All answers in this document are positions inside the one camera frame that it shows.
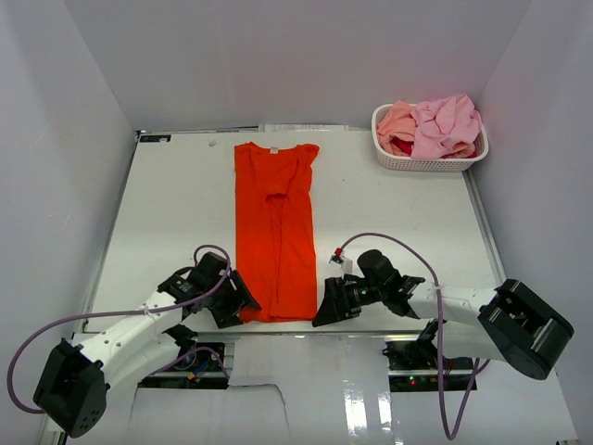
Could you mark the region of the orange t shirt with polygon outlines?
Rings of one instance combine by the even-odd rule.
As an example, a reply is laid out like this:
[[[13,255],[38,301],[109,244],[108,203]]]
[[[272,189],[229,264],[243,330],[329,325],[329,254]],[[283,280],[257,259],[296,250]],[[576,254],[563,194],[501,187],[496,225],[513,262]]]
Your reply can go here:
[[[316,145],[273,152],[234,148],[236,268],[260,308],[243,322],[310,321],[317,311],[317,258],[310,197]]]

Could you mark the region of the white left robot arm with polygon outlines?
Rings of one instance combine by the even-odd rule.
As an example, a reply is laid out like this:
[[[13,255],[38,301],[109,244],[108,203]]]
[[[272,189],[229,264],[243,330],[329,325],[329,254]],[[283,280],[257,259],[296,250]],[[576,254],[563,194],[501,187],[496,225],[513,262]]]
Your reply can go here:
[[[202,347],[197,333],[183,325],[186,318],[208,310],[223,329],[240,325],[245,309],[258,312],[261,306],[240,273],[207,252],[110,328],[76,345],[61,341],[48,356],[33,401],[70,438],[79,438],[97,424],[116,389],[194,363]]]

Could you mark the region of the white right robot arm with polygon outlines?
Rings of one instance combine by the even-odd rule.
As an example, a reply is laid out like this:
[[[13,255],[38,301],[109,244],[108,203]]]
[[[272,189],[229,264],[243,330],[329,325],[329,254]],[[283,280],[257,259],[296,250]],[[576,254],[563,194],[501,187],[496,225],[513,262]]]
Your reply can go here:
[[[362,253],[360,275],[324,281],[315,327],[354,319],[381,303],[397,316],[427,322],[416,341],[396,350],[404,362],[437,370],[450,359],[506,362],[535,380],[549,376],[574,335],[572,325],[523,282],[490,288],[444,287],[424,294],[424,278],[400,273],[379,250]]]

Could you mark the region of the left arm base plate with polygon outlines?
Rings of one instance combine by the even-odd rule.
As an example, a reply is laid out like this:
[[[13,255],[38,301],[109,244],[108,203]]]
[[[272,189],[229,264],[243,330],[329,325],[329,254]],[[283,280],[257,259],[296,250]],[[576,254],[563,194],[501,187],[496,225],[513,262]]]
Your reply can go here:
[[[139,388],[151,389],[226,389],[233,366],[233,347],[223,342],[196,343],[198,348],[209,350],[195,351],[165,371],[149,375],[139,384]]]

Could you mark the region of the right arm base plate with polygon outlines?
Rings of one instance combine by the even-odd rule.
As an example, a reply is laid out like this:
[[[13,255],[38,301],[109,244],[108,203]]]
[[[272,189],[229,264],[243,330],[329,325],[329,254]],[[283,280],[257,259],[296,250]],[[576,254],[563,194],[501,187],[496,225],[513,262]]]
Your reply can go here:
[[[392,393],[438,391],[436,347],[430,342],[388,341],[382,354],[387,358]],[[443,358],[444,390],[465,390],[472,370],[472,359]]]

